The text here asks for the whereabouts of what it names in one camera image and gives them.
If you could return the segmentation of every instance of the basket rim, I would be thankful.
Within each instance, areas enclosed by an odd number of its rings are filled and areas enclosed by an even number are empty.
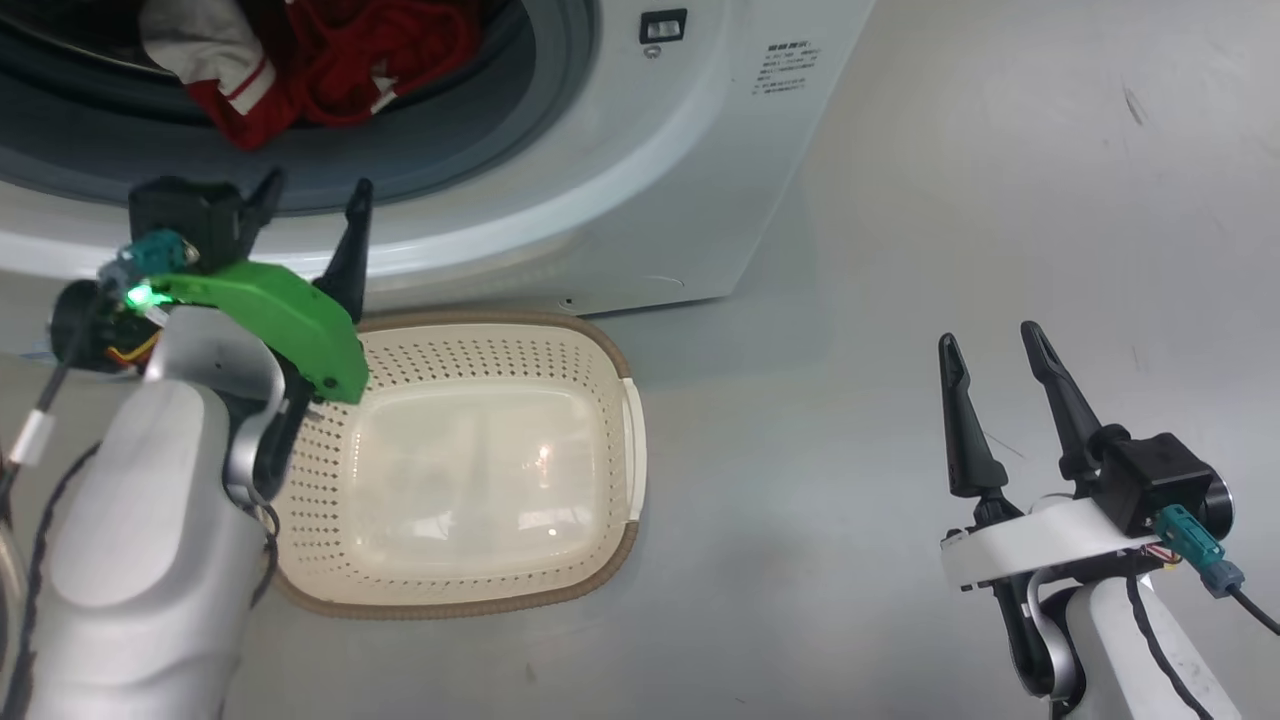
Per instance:
[[[294,585],[284,570],[275,573],[273,584],[275,589],[289,600],[293,605],[324,615],[326,618],[340,618],[346,620],[447,620],[451,618],[479,618],[483,615],[499,615],[502,612],[515,612],[517,610],[530,610],[547,605],[557,605],[577,600],[598,589],[604,583],[613,579],[627,556],[635,547],[636,537],[640,534],[640,521],[628,520],[622,525],[622,538],[617,550],[585,580],[573,583],[567,588],[553,591],[540,591],[529,594],[516,594],[494,600],[477,600],[468,602],[447,602],[440,605],[361,605],[356,602],[330,602],[307,594]]]
[[[357,325],[361,333],[403,331],[433,325],[550,325],[584,334],[609,356],[620,379],[631,377],[631,365],[604,331],[573,315],[525,310],[428,310],[366,318]]]

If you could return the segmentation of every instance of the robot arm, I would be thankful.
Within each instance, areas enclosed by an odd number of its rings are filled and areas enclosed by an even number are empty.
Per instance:
[[[1039,325],[1024,323],[1023,341],[1074,498],[1023,514],[1004,497],[1009,478],[969,400],[959,343],[943,336],[950,488],[978,500],[974,524],[942,541],[948,583],[992,589],[1014,667],[1053,717],[1239,717],[1146,580],[1165,565],[1164,551],[1149,550],[1164,543],[1216,596],[1239,592],[1243,574],[1217,544],[1234,520],[1226,484],[1171,434],[1134,441],[1120,425],[1102,427]],[[1075,584],[1042,597],[1061,580]]]
[[[20,633],[9,628],[19,657],[5,717],[219,716],[264,542],[274,568],[278,527],[257,514],[274,518],[269,500],[311,401],[358,401],[367,382],[353,324],[372,187],[357,184],[347,233],[312,286],[247,261],[280,183],[273,173],[247,204],[175,178],[140,188],[134,245],[93,292],[59,300],[55,325],[61,315],[90,327],[63,343],[64,365],[93,368],[133,332],[134,310],[164,331],[67,511],[47,578],[29,574],[42,612],[35,643],[33,606]],[[170,310],[129,307],[142,295]]]

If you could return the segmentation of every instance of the front-load washing machine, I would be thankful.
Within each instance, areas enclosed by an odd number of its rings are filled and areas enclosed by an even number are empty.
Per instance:
[[[247,188],[283,167],[255,259],[303,275],[371,178],[370,311],[727,295],[873,4],[488,0],[465,69],[364,126],[296,127],[246,154],[137,49],[97,37],[110,23],[56,15],[92,3],[6,3],[0,350],[40,345],[61,284],[128,241],[129,188],[165,174]]]

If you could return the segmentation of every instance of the teal connector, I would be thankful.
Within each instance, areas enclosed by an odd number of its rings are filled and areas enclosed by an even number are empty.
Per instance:
[[[1181,505],[1170,505],[1157,512],[1153,529],[1165,547],[1181,555],[1196,568],[1201,582],[1213,597],[1226,597],[1228,588],[1244,583],[1244,573],[1226,560],[1222,546]]]
[[[187,266],[187,242],[170,229],[156,229],[122,249],[115,260],[97,270],[97,279],[116,296],[152,275],[177,273]]]

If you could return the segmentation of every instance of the black cable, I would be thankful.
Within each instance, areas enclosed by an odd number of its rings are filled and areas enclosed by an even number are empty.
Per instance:
[[[97,448],[101,446],[101,442],[95,442],[76,459],[70,469],[54,486],[54,492],[45,502],[45,511],[40,516],[36,542],[31,550],[31,565],[27,566],[27,602],[22,611],[22,629],[18,632],[18,659],[14,662],[13,675],[9,678],[4,711],[0,712],[0,717],[4,720],[22,717],[27,712],[27,703],[31,702],[31,669],[36,662],[36,656],[31,652],[31,638],[36,633],[36,598],[40,596],[40,585],[44,582],[41,565],[45,562],[45,553],[49,552],[49,530],[54,525],[54,510],[58,507],[58,501],[67,493],[72,479],[84,469],[84,464],[97,454]]]
[[[1263,612],[1261,607],[1254,605],[1253,601],[1249,600],[1249,596],[1244,594],[1244,591],[1240,589],[1240,585],[1228,585],[1226,592],[1231,593],[1231,597],[1234,597],[1235,601],[1240,603],[1240,607],[1244,607],[1249,615],[1257,618],[1258,623],[1262,623],[1268,630],[1280,635],[1280,623],[1276,623],[1270,615]]]
[[[1142,594],[1138,592],[1138,577],[1129,575],[1125,578],[1125,588],[1129,591],[1129,603],[1133,605],[1133,619],[1138,621],[1138,632],[1142,637],[1147,638],[1147,647],[1151,650],[1151,656],[1156,660],[1156,665],[1160,670],[1169,678],[1170,684],[1174,685],[1174,692],[1178,697],[1190,707],[1196,716],[1201,720],[1213,720],[1213,716],[1204,710],[1204,706],[1196,700],[1196,696],[1187,689],[1187,684],[1183,679],[1178,676],[1174,670],[1172,664],[1165,657],[1165,651],[1160,648],[1160,642],[1156,639],[1156,630],[1151,628],[1151,618],[1147,618],[1147,606],[1142,603]]]
[[[88,307],[84,309],[84,314],[81,316],[79,323],[76,324],[76,329],[72,332],[70,343],[67,346],[65,356],[54,368],[54,374],[49,377],[49,382],[45,383],[44,389],[40,391],[40,397],[36,398],[35,410],[41,413],[49,413],[49,409],[54,406],[54,400],[58,397],[58,391],[63,388],[63,383],[67,382],[67,374],[70,373],[72,364],[78,359],[81,348],[84,345],[84,340],[88,334],[90,327],[93,324],[93,318],[97,316],[99,311],[102,309],[102,304],[106,301],[108,293],[105,287],[99,287],[97,293],[90,300]],[[13,511],[9,503],[9,495],[13,492],[13,484],[18,480],[18,470],[22,469],[17,461],[8,462],[4,468],[4,474],[0,475],[0,520],[8,525],[13,525]]]
[[[262,573],[262,579],[257,582],[257,587],[253,588],[253,598],[250,600],[250,607],[255,607],[257,601],[262,600],[268,588],[271,587],[271,578],[275,577],[275,570],[280,566],[280,516],[270,505],[260,505],[259,507],[271,519],[271,532],[266,534],[266,570]]]

